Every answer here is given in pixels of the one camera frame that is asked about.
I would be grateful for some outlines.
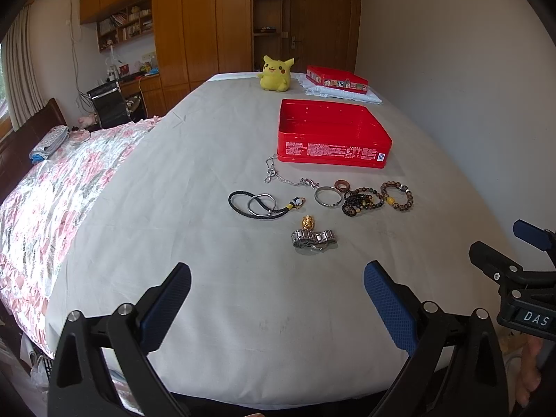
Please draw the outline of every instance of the red box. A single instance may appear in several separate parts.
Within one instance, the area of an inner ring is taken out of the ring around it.
[[[359,94],[366,94],[369,88],[369,82],[367,80],[351,72],[318,67],[315,65],[307,67],[307,78],[319,86],[342,89]]]
[[[384,168],[392,140],[362,105],[282,100],[278,159]]]

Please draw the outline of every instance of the wooden headboard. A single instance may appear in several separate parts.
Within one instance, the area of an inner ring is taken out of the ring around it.
[[[48,131],[66,121],[54,99],[0,142],[0,203],[8,197],[32,167],[29,153]]]

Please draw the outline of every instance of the pikachu plush toy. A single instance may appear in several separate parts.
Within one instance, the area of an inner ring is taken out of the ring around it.
[[[261,79],[261,87],[267,91],[287,91],[290,87],[290,68],[294,65],[294,59],[288,61],[274,61],[265,57],[265,66],[262,73],[258,75]]]

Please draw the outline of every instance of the white wall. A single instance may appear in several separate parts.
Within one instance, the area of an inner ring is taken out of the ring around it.
[[[526,0],[362,0],[357,73],[451,155],[516,260],[548,267],[512,235],[556,228],[556,47]]]
[[[70,28],[70,0],[36,0],[31,6],[31,55],[37,83],[44,99],[54,97],[69,126],[76,125],[83,111],[77,109],[78,96],[73,72]],[[79,0],[73,0],[74,39],[79,60],[79,88],[82,92],[106,79],[106,58],[109,53],[98,52],[96,25],[81,26]],[[155,51],[154,36],[145,36],[116,47],[115,53],[130,72],[136,72],[135,62],[144,54]]]

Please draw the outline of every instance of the gray tablecloth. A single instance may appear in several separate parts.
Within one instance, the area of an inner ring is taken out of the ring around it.
[[[396,180],[413,191],[410,212],[386,206],[348,218],[319,206],[308,187],[264,183],[283,98],[311,97],[296,82],[287,93],[263,91],[257,79],[210,82],[160,121],[73,240],[48,306],[49,346],[71,310],[111,313],[185,262],[191,294],[149,355],[163,382],[180,394],[287,407],[383,390],[401,369],[407,355],[363,289],[371,260],[447,312],[496,314],[496,286],[470,264],[468,249],[481,239],[512,253],[484,202],[432,140],[385,102],[369,105],[394,142],[383,170],[276,162],[293,181],[379,188]],[[251,220],[228,206],[236,190],[270,193],[281,207],[295,196],[307,203],[279,220]],[[317,229],[335,231],[336,248],[293,248],[291,233],[304,214]]]

